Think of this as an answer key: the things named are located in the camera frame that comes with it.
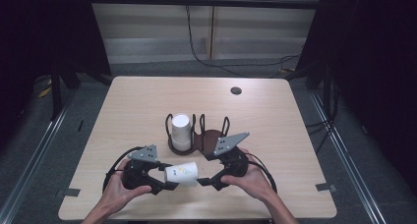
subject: person's arm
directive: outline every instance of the person's arm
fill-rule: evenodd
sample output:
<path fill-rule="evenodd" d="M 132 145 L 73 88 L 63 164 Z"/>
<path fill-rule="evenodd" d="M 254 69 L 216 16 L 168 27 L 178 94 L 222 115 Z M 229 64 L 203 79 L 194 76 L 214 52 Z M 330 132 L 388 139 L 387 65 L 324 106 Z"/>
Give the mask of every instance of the person's arm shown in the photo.
<path fill-rule="evenodd" d="M 123 160 L 120 163 L 118 170 L 123 169 L 128 161 L 129 160 L 127 159 Z M 103 223 L 107 217 L 120 211 L 134 197 L 150 192 L 150 186 L 142 186 L 134 190 L 125 189 L 122 184 L 122 176 L 122 171 L 117 171 L 111 176 L 101 199 L 89 212 L 89 215 L 87 215 L 86 219 L 82 222 L 83 224 Z"/>
<path fill-rule="evenodd" d="M 250 161 L 255 162 L 254 158 L 247 154 Z M 272 189 L 262 170 L 252 164 L 249 164 L 248 171 L 244 177 L 234 177 L 225 175 L 221 182 L 234 185 L 241 188 L 249 196 L 259 199 L 265 204 L 276 224 L 280 223 L 298 223 L 292 213 L 285 206 L 279 195 Z"/>

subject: metal frame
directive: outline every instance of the metal frame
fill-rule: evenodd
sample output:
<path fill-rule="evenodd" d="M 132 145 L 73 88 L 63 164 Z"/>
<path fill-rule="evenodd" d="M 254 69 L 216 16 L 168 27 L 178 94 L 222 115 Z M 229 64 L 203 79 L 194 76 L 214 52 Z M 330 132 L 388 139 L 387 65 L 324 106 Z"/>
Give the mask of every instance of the metal frame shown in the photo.
<path fill-rule="evenodd" d="M 321 117 L 321 119 L 326 124 L 326 130 L 330 135 L 331 141 L 334 145 L 334 148 L 339 155 L 341 162 L 343 163 L 344 168 L 352 182 L 355 190 L 362 201 L 362 204 L 365 207 L 369 217 L 371 218 L 372 223 L 386 224 L 386 220 L 384 219 L 383 214 L 380 211 L 380 208 L 371 194 L 369 188 L 365 184 L 365 181 L 362 179 L 361 174 L 359 173 L 358 168 L 356 167 L 355 162 L 353 161 L 352 157 L 350 156 L 349 150 L 347 149 L 346 145 L 344 144 L 343 140 L 340 137 L 335 125 L 332 125 L 330 128 L 330 124 L 328 123 L 328 116 L 325 112 L 322 100 L 320 99 L 319 95 L 315 92 L 311 94 L 312 100 L 316 109 Z"/>
<path fill-rule="evenodd" d="M 42 140 L 40 140 L 39 145 L 37 146 L 36 151 L 28 163 L 28 166 L 25 168 L 25 171 L 22 173 L 17 185 L 10 192 L 6 201 L 4 202 L 0 210 L 0 223 L 12 223 L 22 201 L 25 198 L 26 193 L 29 190 L 30 184 L 38 170 L 43 158 L 48 151 L 49 146 L 52 144 L 52 141 L 61 127 L 62 122 L 64 121 L 67 109 L 73 100 L 76 91 L 73 89 L 69 95 L 67 102 L 62 108 L 61 112 L 57 115 L 54 121 L 51 121 L 45 134 L 43 135 Z"/>
<path fill-rule="evenodd" d="M 88 2 L 97 4 L 132 4 L 132 5 L 178 5 L 178 6 L 218 6 L 251 7 L 274 9 L 316 10 L 324 6 L 310 1 L 275 1 L 275 0 L 41 0 L 44 2 Z"/>

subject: white wall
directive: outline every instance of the white wall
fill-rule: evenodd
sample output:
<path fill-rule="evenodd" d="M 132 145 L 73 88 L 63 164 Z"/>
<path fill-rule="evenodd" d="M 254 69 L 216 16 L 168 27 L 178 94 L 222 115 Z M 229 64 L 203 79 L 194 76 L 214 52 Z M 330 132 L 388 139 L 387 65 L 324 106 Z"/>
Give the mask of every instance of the white wall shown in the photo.
<path fill-rule="evenodd" d="M 110 63 L 193 59 L 185 7 L 93 4 L 93 8 Z M 217 7 L 213 12 L 212 7 L 190 7 L 190 14 L 200 58 L 276 58 L 301 51 L 314 11 Z"/>

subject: forearm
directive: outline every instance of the forearm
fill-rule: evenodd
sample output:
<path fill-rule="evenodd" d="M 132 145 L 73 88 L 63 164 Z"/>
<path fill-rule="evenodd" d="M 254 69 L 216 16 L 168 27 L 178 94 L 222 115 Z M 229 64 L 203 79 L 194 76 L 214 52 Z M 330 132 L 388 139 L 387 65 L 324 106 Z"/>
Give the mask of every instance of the forearm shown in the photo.
<path fill-rule="evenodd" d="M 269 213 L 272 216 L 274 223 L 276 224 L 298 223 L 298 221 L 294 218 L 292 213 L 285 206 L 282 199 L 276 193 L 271 193 L 269 196 L 265 196 L 264 198 L 261 199 L 261 201 L 265 204 L 265 206 L 269 210 Z"/>
<path fill-rule="evenodd" d="M 107 217 L 110 215 L 107 212 L 99 207 L 95 207 L 89 215 L 87 215 L 86 219 L 82 222 L 82 224 L 101 224 L 103 223 Z"/>

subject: white cylinder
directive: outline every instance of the white cylinder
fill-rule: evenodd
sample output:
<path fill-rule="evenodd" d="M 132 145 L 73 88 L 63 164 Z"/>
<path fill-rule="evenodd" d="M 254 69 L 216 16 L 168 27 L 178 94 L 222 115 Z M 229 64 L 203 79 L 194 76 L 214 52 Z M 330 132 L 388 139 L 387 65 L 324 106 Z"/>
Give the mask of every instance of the white cylinder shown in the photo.
<path fill-rule="evenodd" d="M 185 151 L 191 148 L 191 123 L 186 114 L 176 114 L 172 118 L 172 145 Z"/>
<path fill-rule="evenodd" d="M 165 182 L 179 183 L 188 187 L 197 185 L 199 170 L 195 162 L 165 168 Z"/>

